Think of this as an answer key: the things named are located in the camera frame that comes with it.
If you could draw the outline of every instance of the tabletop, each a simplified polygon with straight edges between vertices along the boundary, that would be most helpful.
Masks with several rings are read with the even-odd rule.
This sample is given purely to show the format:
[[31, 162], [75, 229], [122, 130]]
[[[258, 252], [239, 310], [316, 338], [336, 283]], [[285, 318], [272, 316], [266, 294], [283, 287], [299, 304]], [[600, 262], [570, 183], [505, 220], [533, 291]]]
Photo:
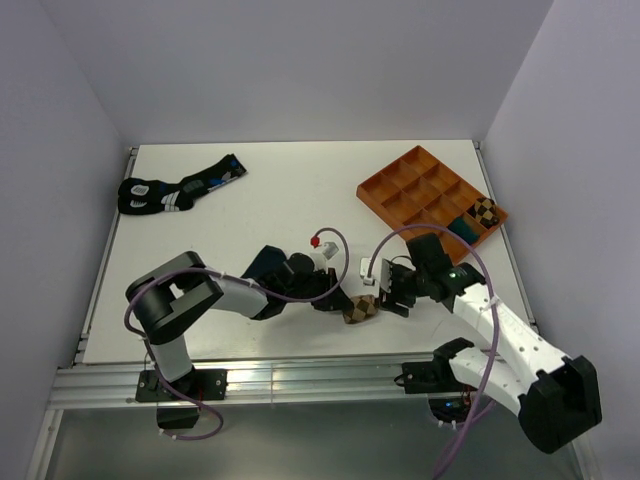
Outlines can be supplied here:
[[[377, 293], [359, 277], [360, 259], [371, 256], [389, 227], [358, 198], [356, 187], [416, 145], [488, 195], [470, 140], [290, 142], [143, 145], [132, 176], [178, 182], [234, 153], [247, 175], [199, 199], [185, 212], [120, 216], [106, 269], [93, 305], [87, 364], [142, 361], [145, 349], [123, 325], [125, 290], [131, 282], [180, 253], [193, 250], [217, 270], [240, 275], [265, 245], [288, 255], [308, 253], [310, 237], [331, 226], [347, 238], [351, 264], [343, 289], [349, 295]], [[330, 233], [322, 241], [339, 240]], [[340, 275], [344, 252], [330, 265]], [[495, 233], [478, 247], [497, 294], [521, 318], [526, 311], [505, 241]], [[399, 237], [382, 256], [406, 254]], [[466, 261], [475, 264], [467, 257]], [[380, 312], [358, 325], [340, 313], [288, 305], [265, 321], [210, 310], [186, 332], [193, 359], [273, 359], [432, 352], [465, 337], [486, 346], [478, 334], [442, 305], [419, 299], [409, 318]]]

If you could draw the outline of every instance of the orange wooden tray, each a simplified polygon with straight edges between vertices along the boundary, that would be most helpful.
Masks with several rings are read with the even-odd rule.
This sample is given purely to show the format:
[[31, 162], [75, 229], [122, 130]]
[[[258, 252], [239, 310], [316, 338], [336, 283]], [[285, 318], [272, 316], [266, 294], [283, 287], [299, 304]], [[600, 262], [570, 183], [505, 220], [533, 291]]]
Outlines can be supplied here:
[[[394, 230], [403, 225], [435, 223], [447, 227], [455, 218], [463, 220], [484, 242], [507, 219], [496, 205], [500, 221], [485, 228], [467, 213], [482, 193], [421, 146], [412, 148], [387, 167], [358, 185], [356, 195]], [[416, 228], [400, 233], [405, 240], [436, 233], [454, 264], [467, 255], [466, 248], [446, 233]]]

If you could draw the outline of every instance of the robotic arm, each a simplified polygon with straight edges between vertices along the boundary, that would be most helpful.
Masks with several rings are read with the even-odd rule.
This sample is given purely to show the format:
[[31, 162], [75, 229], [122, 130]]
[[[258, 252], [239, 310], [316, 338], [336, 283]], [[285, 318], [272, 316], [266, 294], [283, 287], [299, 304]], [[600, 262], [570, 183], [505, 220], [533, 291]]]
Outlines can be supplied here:
[[[546, 453], [601, 422], [596, 371], [587, 359], [569, 358], [531, 330], [498, 297], [489, 298], [484, 277], [469, 264], [454, 267], [436, 235], [410, 240], [407, 248], [415, 269], [382, 262], [381, 309], [408, 316], [418, 297], [429, 297], [490, 343], [494, 329], [491, 305], [495, 304], [500, 321], [498, 354], [505, 363], [494, 364], [485, 394], [516, 415], [527, 437]], [[254, 272], [251, 282], [289, 298], [319, 296], [337, 283], [335, 271], [327, 270], [325, 263], [336, 251], [335, 244], [324, 244], [311, 255], [298, 253], [286, 259], [282, 254], [270, 268]], [[131, 301], [146, 284], [171, 272], [204, 267], [196, 253], [186, 252], [136, 280], [126, 296]], [[193, 396], [197, 376], [184, 332], [210, 308], [264, 320], [281, 313], [286, 303], [224, 275], [214, 280], [205, 273], [185, 273], [158, 283], [140, 297], [133, 311], [164, 378], [176, 390]], [[312, 305], [323, 311], [353, 307], [339, 287]], [[477, 388], [487, 361], [473, 343], [453, 340], [434, 352], [434, 360], [422, 374], [405, 378], [405, 391], [451, 391], [443, 386], [452, 383]]]

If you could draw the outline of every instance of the gray floor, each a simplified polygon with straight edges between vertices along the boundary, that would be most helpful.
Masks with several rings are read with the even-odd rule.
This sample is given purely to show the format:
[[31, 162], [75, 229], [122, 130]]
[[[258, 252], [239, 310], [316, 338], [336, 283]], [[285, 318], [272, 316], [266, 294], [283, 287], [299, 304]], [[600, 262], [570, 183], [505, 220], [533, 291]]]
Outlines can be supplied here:
[[[65, 412], [47, 479], [424, 480], [451, 435], [427, 421], [423, 399], [235, 406], [223, 413], [219, 436], [172, 442], [158, 437], [153, 409]], [[497, 409], [471, 431], [444, 478], [580, 475], [570, 448], [538, 452], [517, 419]]]

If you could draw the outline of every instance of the metal frame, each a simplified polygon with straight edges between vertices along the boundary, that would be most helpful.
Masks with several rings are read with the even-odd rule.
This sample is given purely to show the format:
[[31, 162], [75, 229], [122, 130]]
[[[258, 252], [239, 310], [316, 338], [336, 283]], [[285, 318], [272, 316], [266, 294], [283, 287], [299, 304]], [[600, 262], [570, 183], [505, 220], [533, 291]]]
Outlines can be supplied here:
[[[476, 155], [487, 183], [489, 194], [494, 197], [487, 170], [478, 142], [474, 142]], [[133, 171], [138, 148], [130, 150], [125, 178]], [[66, 409], [88, 408], [155, 408], [155, 404], [138, 404], [134, 401], [142, 363], [126, 365], [85, 365], [84, 349], [91, 330], [91, 321], [105, 270], [118, 229], [119, 214], [114, 215], [105, 252], [100, 263], [96, 283], [80, 337], [75, 362], [72, 368], [57, 372], [47, 404], [47, 411], [36, 448], [29, 467], [29, 480], [41, 480], [47, 468], [57, 432]], [[526, 296], [522, 278], [513, 255], [513, 250], [504, 226], [502, 237], [507, 246], [509, 259], [515, 272], [528, 320], [535, 330], [537, 325]], [[405, 398], [404, 390], [393, 383], [401, 371], [401, 364], [408, 361], [430, 360], [432, 355], [397, 354], [378, 356], [351, 356], [335, 358], [275, 359], [261, 361], [216, 361], [196, 362], [197, 368], [224, 368], [228, 370], [227, 397], [229, 404], [337, 402], [353, 400], [387, 400]], [[446, 398], [458, 392], [431, 394], [432, 398]], [[162, 405], [179, 405], [183, 402], [167, 402]], [[599, 480], [600, 472], [586, 436], [573, 442], [576, 458], [582, 475], [587, 480]]]

